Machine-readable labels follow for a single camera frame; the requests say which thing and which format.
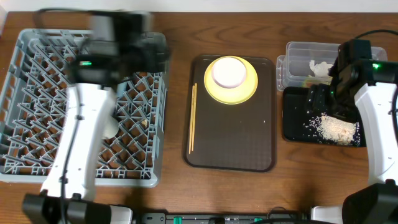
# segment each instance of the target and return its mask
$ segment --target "chopsticks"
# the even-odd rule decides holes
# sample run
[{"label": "chopsticks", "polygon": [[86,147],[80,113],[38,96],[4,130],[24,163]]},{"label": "chopsticks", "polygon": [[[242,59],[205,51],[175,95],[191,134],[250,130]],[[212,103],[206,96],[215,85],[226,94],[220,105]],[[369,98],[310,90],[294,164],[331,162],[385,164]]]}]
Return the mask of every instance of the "chopsticks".
[{"label": "chopsticks", "polygon": [[197,113],[197,90],[198,84],[192,86],[192,102],[191,102],[191,120],[189,128],[189,154],[193,152],[193,144],[195,142],[195,118]]}]

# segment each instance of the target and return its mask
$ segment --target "brown tray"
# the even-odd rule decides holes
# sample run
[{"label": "brown tray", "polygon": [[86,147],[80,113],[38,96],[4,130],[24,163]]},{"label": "brown tray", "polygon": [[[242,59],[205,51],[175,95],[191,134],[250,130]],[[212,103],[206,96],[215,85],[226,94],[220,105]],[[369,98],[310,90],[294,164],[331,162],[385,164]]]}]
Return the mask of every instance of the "brown tray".
[{"label": "brown tray", "polygon": [[256,69],[257,90],[243,103],[226,105],[214,100],[204,84],[207,66],[219,57],[201,55],[193,62],[188,95],[197,83],[195,141],[189,153],[188,124],[183,156],[193,167],[267,172],[276,163],[275,66],[265,58],[243,57]]}]

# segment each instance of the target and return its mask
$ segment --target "clear plastic container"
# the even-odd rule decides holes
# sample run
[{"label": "clear plastic container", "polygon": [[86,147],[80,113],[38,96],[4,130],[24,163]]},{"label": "clear plastic container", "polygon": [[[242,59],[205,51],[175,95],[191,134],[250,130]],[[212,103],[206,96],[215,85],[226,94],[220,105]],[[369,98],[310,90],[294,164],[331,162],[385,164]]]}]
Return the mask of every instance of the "clear plastic container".
[{"label": "clear plastic container", "polygon": [[[330,84],[330,78],[317,78],[310,69],[310,61],[315,64],[333,64],[338,56],[339,44],[311,42],[289,42],[286,56],[277,59],[277,89],[283,91],[288,86],[310,87],[314,84]],[[372,47],[374,60],[387,60],[387,52],[380,47]]]}]

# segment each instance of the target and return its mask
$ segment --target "yellow bowl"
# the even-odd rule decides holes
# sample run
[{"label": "yellow bowl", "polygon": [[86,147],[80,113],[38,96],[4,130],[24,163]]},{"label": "yellow bowl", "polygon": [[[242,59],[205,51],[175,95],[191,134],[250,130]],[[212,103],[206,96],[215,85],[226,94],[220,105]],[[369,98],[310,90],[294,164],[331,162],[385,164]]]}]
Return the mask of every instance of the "yellow bowl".
[{"label": "yellow bowl", "polygon": [[[219,86],[213,79],[211,75],[211,70],[213,65],[220,59],[232,57],[238,59],[243,63],[246,68],[246,79],[243,81],[240,86],[235,88],[223,88]],[[225,56],[216,59],[212,62],[206,69],[205,72],[205,87],[207,92],[213,97],[216,101],[220,103],[225,103],[227,105],[235,105],[238,103],[243,103],[246,100],[250,99],[254,92],[257,89],[258,77],[256,70],[254,67],[245,59],[235,56]]]}]

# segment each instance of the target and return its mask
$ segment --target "wooden table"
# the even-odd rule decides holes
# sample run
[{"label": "wooden table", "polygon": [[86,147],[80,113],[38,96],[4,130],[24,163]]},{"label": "wooden table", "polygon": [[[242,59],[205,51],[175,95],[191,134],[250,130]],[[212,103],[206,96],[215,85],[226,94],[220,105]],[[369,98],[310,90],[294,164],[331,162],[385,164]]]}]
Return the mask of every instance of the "wooden table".
[{"label": "wooden table", "polygon": [[[192,60],[200,54],[266,57],[276,63],[290,41],[342,43],[373,29],[396,29],[397,14],[343,13],[155,13],[154,30],[172,49],[170,89],[165,120],[162,180],[153,189],[97,187],[96,202],[123,204],[139,211],[267,213],[272,207],[308,209],[339,205],[367,186],[366,148],[287,142],[281,135],[282,94],[277,94],[277,165],[268,173],[198,169],[182,159],[188,116],[188,79]],[[31,12],[10,12],[0,40],[0,77],[6,76],[11,54],[24,28],[34,27]],[[53,13],[48,28],[87,29],[86,15]],[[398,38],[374,34],[398,61]],[[38,184],[0,183],[0,222],[28,223],[21,211],[26,193]]]}]

